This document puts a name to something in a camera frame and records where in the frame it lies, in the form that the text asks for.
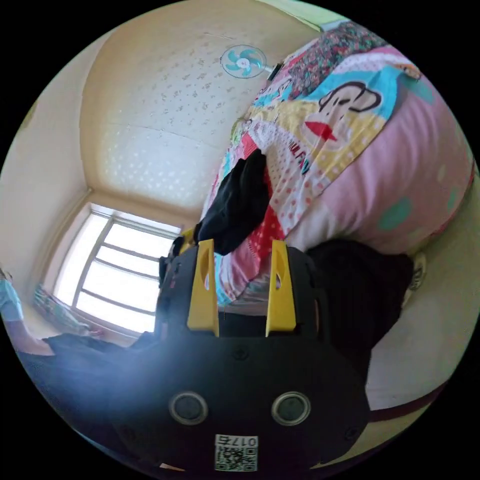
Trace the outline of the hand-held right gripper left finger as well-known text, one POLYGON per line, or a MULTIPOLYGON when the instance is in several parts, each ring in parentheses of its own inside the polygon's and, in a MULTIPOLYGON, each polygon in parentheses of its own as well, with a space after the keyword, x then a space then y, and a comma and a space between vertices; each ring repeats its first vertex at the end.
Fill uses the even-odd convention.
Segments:
POLYGON ((187 327, 192 332, 219 336, 218 299, 215 284, 214 241, 203 240, 196 250, 187 327))

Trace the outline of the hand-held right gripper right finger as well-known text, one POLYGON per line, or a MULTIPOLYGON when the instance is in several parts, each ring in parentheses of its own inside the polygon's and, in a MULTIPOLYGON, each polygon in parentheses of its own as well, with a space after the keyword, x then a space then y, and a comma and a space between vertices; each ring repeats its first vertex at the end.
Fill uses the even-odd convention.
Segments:
POLYGON ((265 335, 290 334, 297 326, 287 246, 273 240, 265 335))

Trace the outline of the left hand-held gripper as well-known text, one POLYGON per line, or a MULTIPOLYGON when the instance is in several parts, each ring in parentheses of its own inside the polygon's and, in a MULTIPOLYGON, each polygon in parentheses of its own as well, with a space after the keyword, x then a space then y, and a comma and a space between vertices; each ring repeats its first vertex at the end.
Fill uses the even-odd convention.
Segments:
POLYGON ((166 256, 161 256, 158 259, 158 279, 164 280, 167 271, 174 261, 174 259, 181 253, 184 245, 197 245, 198 244, 198 226, 194 226, 182 232, 175 238, 169 248, 166 256))

